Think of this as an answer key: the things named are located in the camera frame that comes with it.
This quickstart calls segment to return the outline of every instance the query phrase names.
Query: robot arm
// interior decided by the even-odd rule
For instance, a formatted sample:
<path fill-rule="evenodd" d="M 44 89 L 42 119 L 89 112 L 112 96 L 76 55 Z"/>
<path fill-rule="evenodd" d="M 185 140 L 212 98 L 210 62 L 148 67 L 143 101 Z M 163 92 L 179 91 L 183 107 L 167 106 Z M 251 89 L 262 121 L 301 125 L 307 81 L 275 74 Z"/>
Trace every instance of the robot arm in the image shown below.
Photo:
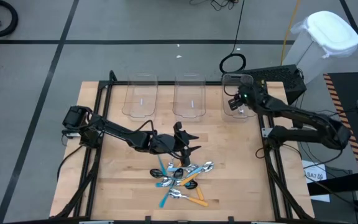
<path fill-rule="evenodd" d="M 125 141 L 129 147 L 138 152 L 150 154 L 168 153 L 180 159 L 183 166 L 190 165 L 189 156 L 192 151 L 200 146 L 188 147 L 190 140 L 198 139 L 186 131 L 181 131 L 181 123 L 177 122 L 174 127 L 174 136 L 168 134 L 157 134 L 152 124 L 151 131 L 140 131 L 140 129 L 152 121 L 146 121 L 139 129 L 131 131 L 116 123 L 113 123 L 98 114 L 94 114 L 90 108 L 85 106 L 72 106 L 68 110 L 63 121 L 65 130 L 62 134 L 79 133 L 81 136 L 80 145 L 96 148 L 100 142 L 100 135 L 106 133 Z"/>
<path fill-rule="evenodd" d="M 284 117 L 293 120 L 302 128 L 310 125 L 315 130 L 299 130 L 275 126 L 268 134 L 268 139 L 281 146 L 285 141 L 303 141 L 321 143 L 330 149 L 342 150 L 346 147 L 351 132 L 340 122 L 325 114 L 318 114 L 286 105 L 266 93 L 266 89 L 255 85 L 243 84 L 238 88 L 234 98 L 229 100 L 232 110 L 247 105 L 255 113 L 272 117 Z"/>

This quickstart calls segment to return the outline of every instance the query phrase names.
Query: clear plastic container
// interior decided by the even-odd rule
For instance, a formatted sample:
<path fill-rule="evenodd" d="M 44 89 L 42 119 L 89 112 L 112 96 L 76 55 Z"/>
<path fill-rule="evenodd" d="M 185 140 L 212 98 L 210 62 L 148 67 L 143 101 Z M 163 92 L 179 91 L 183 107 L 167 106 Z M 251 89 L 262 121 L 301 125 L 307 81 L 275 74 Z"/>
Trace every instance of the clear plastic container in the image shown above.
<path fill-rule="evenodd" d="M 255 113 L 246 105 L 232 111 L 228 101 L 233 99 L 241 83 L 253 84 L 254 79 L 250 75 L 225 74 L 222 77 L 222 120 L 225 122 L 245 122 Z"/>
<path fill-rule="evenodd" d="M 177 75 L 173 101 L 173 113 L 177 121 L 200 121 L 205 112 L 205 76 Z"/>
<path fill-rule="evenodd" d="M 158 77 L 153 74 L 128 76 L 128 88 L 122 113 L 133 121 L 154 119 Z"/>

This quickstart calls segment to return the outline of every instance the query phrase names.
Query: metal clamp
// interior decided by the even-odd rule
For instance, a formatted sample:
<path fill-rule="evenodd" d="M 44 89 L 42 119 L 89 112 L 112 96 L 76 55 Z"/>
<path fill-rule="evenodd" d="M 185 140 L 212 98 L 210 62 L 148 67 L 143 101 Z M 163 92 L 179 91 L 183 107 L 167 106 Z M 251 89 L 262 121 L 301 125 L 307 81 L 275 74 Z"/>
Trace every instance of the metal clamp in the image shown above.
<path fill-rule="evenodd" d="M 270 132 L 272 131 L 271 128 L 262 128 L 261 130 L 263 138 L 267 138 L 267 136 L 269 136 Z"/>

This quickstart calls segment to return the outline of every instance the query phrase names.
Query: black metal frame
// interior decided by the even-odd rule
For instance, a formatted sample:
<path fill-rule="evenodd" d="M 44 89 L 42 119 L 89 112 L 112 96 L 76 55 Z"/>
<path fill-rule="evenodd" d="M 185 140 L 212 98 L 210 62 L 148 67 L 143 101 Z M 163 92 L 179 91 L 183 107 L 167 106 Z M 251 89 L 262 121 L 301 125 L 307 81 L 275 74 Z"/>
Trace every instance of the black metal frame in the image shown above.
<path fill-rule="evenodd" d="M 158 85 L 174 85 L 174 84 L 175 84 L 175 82 L 173 82 L 173 81 L 159 81 L 158 82 Z M 127 85 L 127 82 L 117 81 L 117 78 L 113 71 L 110 71 L 108 81 L 99 81 L 98 91 L 96 94 L 93 111 L 95 113 L 99 112 L 100 104 L 101 104 L 101 102 L 100 102 L 101 95 L 102 95 L 103 89 L 107 88 L 107 94 L 106 94 L 106 98 L 104 101 L 104 108 L 103 108 L 103 117 L 104 118 L 107 118 L 107 114 L 108 114 L 108 110 L 109 110 L 109 102 L 110 102 L 110 98 L 111 98 L 111 90 L 114 85 Z M 221 85 L 221 82 L 206 82 L 206 85 L 215 85 L 216 86 L 216 85 Z M 267 148 L 266 143 L 263 138 L 263 135 L 262 135 L 262 128 L 265 127 L 264 117 L 258 115 L 258 120 L 259 120 L 262 144 L 264 147 L 264 153 L 265 153 L 265 155 L 268 155 L 270 150 Z M 270 128 L 274 127 L 274 122 L 273 122 L 272 117 L 268 117 L 268 125 Z M 90 149 L 90 148 L 86 149 L 83 167 L 81 170 L 79 187 L 78 187 L 78 190 L 76 191 L 76 193 L 74 194 L 73 198 L 70 200 L 71 202 L 74 202 L 74 203 L 70 204 L 70 202 L 69 202 L 69 204 L 67 205 L 67 206 L 70 205 L 69 207 L 71 209 L 66 210 L 65 212 L 63 212 L 65 210 L 65 209 L 63 209 L 63 211 L 61 213 L 59 213 L 58 216 L 50 217 L 50 219 L 47 219 L 47 220 L 15 222 L 15 224 L 30 224 L 30 223 L 34 223 L 34 224 L 36 224 L 36 223 L 72 224 L 72 223 L 91 221 L 91 214 L 92 214 L 92 208 L 93 208 L 94 194 L 95 194 L 95 190 L 96 190 L 96 181 L 98 178 L 98 170 L 99 170 L 99 163 L 100 163 L 100 158 L 101 158 L 102 144 L 103 144 L 103 135 L 101 136 L 100 146 L 95 149 L 96 153 L 95 153 L 95 157 L 94 157 L 94 164 L 92 165 L 92 168 L 89 172 L 88 172 L 88 168 L 89 168 L 90 157 L 91 157 L 91 153 L 92 153 L 93 149 Z M 277 173 L 279 174 L 280 180 L 282 181 L 284 186 L 287 186 L 280 151 L 274 150 L 274 155 L 275 155 L 275 163 L 277 165 Z M 265 161 L 266 161 L 266 167 L 268 168 L 269 164 L 272 163 L 271 157 L 265 156 Z M 293 219 L 291 206 L 285 197 L 283 197 L 283 201 L 284 201 L 284 206 L 285 206 L 286 218 L 282 218 L 281 214 L 280 214 L 279 204 L 278 204 L 276 183 L 274 182 L 274 180 L 271 176 L 269 176 L 269 175 L 267 175 L 267 176 L 268 176 L 268 184 L 270 187 L 270 194 L 271 194 L 271 199 L 272 199 L 272 208 L 273 208 L 274 217 L 275 217 L 275 221 L 272 221 L 272 222 L 291 223 L 291 224 L 308 224 L 308 223 L 310 223 L 310 224 L 316 224 L 316 223 L 338 224 L 335 222 L 320 222 L 320 221 L 316 221 L 316 220 Z M 79 216 L 79 214 L 80 214 L 80 210 L 81 210 L 82 196 L 83 196 L 83 192 L 87 188 L 88 184 L 90 184 L 90 188 L 89 188 L 88 201 L 86 203 L 86 212 L 85 212 L 85 216 L 81 217 L 81 216 Z M 73 210 L 73 216 L 68 217 L 72 210 Z M 146 216 L 145 220 L 129 220 L 129 221 L 114 220 L 114 223 L 120 223 L 120 224 L 126 224 L 126 223 L 128 223 L 128 224 L 133 224 L 133 223 L 139 223 L 139 224 L 151 224 L 151 223 L 161 223 L 161 224 L 174 224 L 174 223 L 191 223 L 191 224 L 228 223 L 228 224 L 235 224 L 235 223 L 244 223 L 244 224 L 251 224 L 251 223 L 258 223 L 258 222 L 251 222 L 251 221 L 237 222 L 237 221 L 234 221 L 234 217 L 228 217 L 226 222 L 224 222 L 224 221 L 219 221 L 219 222 L 151 221 L 151 217 Z"/>

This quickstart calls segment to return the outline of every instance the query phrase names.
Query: wooden tabletop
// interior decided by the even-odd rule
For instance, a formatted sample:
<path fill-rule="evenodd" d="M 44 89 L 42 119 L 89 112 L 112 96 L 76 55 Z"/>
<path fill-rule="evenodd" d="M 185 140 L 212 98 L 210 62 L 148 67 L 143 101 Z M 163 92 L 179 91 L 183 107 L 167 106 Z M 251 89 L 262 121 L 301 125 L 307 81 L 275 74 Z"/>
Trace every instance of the wooden tabletop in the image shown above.
<path fill-rule="evenodd" d="M 269 94 L 287 102 L 282 83 L 267 83 Z M 93 108 L 98 82 L 83 82 L 78 105 Z M 113 86 L 108 120 L 129 129 L 136 129 L 142 123 L 131 121 L 121 111 L 126 96 L 126 86 Z M 173 86 L 159 86 L 154 126 L 158 133 L 173 134 L 176 122 L 172 113 Z M 220 86 L 206 86 L 206 114 L 200 122 L 185 122 L 183 129 L 199 136 L 191 142 L 201 149 L 192 153 L 193 164 L 213 161 L 211 172 L 197 177 L 209 207 L 202 207 L 186 199 L 169 198 L 164 208 L 158 205 L 167 193 L 167 188 L 156 188 L 158 179 L 150 176 L 149 170 L 158 168 L 157 156 L 140 153 L 112 136 L 105 136 L 93 203 L 92 219 L 95 220 L 193 220 L 227 221 L 233 216 L 236 221 L 273 221 L 265 161 L 255 157 L 262 147 L 257 117 L 245 123 L 226 123 L 221 117 L 222 91 Z M 276 125 L 292 127 L 290 120 L 275 118 Z M 79 138 L 68 141 L 65 156 L 78 147 Z M 295 142 L 286 142 L 295 148 Z M 71 199 L 78 188 L 85 150 L 79 151 L 63 165 L 51 207 L 51 215 L 57 214 Z M 281 148 L 287 186 L 303 209 L 314 216 L 306 179 L 299 154 L 286 146 Z M 170 160 L 162 155 L 164 164 Z M 178 188 L 183 194 L 197 197 L 195 190 Z M 278 190 L 280 212 L 285 217 L 282 195 Z M 83 196 L 81 214 L 85 214 Z"/>

